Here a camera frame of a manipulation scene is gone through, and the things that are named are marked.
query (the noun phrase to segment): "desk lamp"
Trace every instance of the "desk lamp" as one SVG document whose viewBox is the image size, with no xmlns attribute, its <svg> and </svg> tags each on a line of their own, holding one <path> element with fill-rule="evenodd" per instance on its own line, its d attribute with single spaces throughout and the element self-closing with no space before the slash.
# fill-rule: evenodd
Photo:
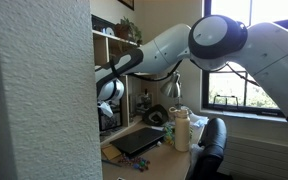
<svg viewBox="0 0 288 180">
<path fill-rule="evenodd" d="M 167 81 L 161 90 L 161 93 L 166 95 L 167 97 L 177 98 L 177 104 L 175 107 L 177 109 L 181 109 L 180 98 L 181 98 L 181 84 L 179 82 L 180 74 L 178 71 L 173 72 L 171 79 Z"/>
</svg>

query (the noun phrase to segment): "window frame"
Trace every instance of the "window frame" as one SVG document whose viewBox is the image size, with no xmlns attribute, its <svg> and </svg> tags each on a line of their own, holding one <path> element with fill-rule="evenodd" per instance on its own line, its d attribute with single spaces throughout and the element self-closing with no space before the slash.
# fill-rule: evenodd
<svg viewBox="0 0 288 180">
<path fill-rule="evenodd" d="M 204 16 L 211 15 L 211 7 L 212 0 L 204 0 Z M 286 29 L 288 29 L 288 19 L 274 22 Z M 259 108 L 259 107 L 249 107 L 249 106 L 240 106 L 236 108 L 233 105 L 223 105 L 223 104 L 214 104 L 209 102 L 209 77 L 210 73 L 217 72 L 207 72 L 202 71 L 202 108 L 207 110 L 215 110 L 215 111 L 230 111 L 230 112 L 238 112 L 238 113 L 250 113 L 256 115 L 264 115 L 264 116 L 274 116 L 274 117 L 285 117 L 280 109 L 270 109 L 270 108 Z M 247 83 L 244 85 L 245 93 L 247 93 Z"/>
</svg>

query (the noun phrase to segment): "white bottle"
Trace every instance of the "white bottle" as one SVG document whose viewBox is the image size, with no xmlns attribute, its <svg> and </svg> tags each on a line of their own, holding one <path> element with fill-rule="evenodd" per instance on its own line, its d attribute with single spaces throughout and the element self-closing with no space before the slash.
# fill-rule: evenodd
<svg viewBox="0 0 288 180">
<path fill-rule="evenodd" d="M 175 149 L 185 152 L 190 148 L 190 118 L 188 110 L 177 110 L 175 114 Z"/>
</svg>

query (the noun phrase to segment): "window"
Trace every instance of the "window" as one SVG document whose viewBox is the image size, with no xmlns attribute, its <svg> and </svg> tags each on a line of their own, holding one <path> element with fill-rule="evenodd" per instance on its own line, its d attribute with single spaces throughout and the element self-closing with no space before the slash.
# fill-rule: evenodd
<svg viewBox="0 0 288 180">
<path fill-rule="evenodd" d="M 288 0 L 205 0 L 204 5 L 205 16 L 220 14 L 246 26 L 275 22 L 288 29 Z M 253 78 L 235 63 L 217 72 L 203 72 L 203 108 L 283 117 L 274 101 L 250 81 Z"/>
</svg>

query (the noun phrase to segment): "chair backrest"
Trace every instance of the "chair backrest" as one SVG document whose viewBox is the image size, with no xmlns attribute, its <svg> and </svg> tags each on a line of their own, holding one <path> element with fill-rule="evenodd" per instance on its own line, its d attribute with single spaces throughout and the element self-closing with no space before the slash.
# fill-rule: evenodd
<svg viewBox="0 0 288 180">
<path fill-rule="evenodd" d="M 217 172 L 224 159 L 226 138 L 227 130 L 224 121 L 220 118 L 209 120 L 199 143 L 200 146 L 204 146 L 204 150 L 198 155 L 190 179 L 207 180 Z"/>
</svg>

